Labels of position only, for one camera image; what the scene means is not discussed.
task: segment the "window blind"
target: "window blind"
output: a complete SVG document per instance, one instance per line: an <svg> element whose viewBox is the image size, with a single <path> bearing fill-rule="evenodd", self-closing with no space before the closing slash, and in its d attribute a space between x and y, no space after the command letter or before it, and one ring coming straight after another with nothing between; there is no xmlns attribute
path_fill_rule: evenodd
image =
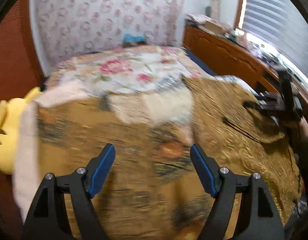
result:
<svg viewBox="0 0 308 240"><path fill-rule="evenodd" d="M242 30L273 45L308 78L308 24L290 0L247 0Z"/></svg>

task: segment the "wooden dresser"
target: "wooden dresser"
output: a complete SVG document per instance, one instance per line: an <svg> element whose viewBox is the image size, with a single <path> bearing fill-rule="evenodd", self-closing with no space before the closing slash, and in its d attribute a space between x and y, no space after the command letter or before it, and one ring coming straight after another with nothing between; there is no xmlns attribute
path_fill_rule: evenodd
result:
<svg viewBox="0 0 308 240"><path fill-rule="evenodd" d="M257 92L279 91L279 78L274 70L253 57L246 49L225 38L186 26L183 46L218 75L237 76ZM308 121L308 92L296 78L292 78L293 83L299 88L299 99Z"/></svg>

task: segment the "orange wall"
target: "orange wall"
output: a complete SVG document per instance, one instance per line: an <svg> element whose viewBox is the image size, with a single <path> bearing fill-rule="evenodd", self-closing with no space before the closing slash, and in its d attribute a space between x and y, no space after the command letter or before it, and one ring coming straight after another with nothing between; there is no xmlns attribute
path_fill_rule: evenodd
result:
<svg viewBox="0 0 308 240"><path fill-rule="evenodd" d="M0 24L0 100L23 97L41 83L33 50L28 0L18 0Z"/></svg>

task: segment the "brown blanket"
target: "brown blanket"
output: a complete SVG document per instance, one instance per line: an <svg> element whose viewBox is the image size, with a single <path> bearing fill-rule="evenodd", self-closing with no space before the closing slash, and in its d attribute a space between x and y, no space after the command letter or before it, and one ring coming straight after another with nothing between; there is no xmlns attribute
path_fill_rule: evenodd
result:
<svg viewBox="0 0 308 240"><path fill-rule="evenodd" d="M261 173L283 222L291 213L298 198L299 170L293 156L290 161L284 133L273 131L268 120L262 127L256 125L259 117L240 107L251 95L237 85L186 82L195 100L190 123L127 125L100 98L39 108L42 178L48 172L69 174L97 156L106 143L115 145L114 165L101 194L93 199L110 239L197 238L213 200L190 161L192 131L194 142L219 165L238 174ZM271 127L269 133L265 127ZM70 197L65 199L72 232L79 237ZM227 237L233 234L239 201L238 195Z"/></svg>

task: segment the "wooden cabinet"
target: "wooden cabinet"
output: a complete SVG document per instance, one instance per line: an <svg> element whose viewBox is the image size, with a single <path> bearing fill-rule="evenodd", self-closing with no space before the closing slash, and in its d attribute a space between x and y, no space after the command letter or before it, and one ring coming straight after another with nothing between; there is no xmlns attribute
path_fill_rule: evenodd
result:
<svg viewBox="0 0 308 240"><path fill-rule="evenodd" d="M255 88L265 66L245 49L224 38L187 26L184 46L218 75L234 75Z"/></svg>

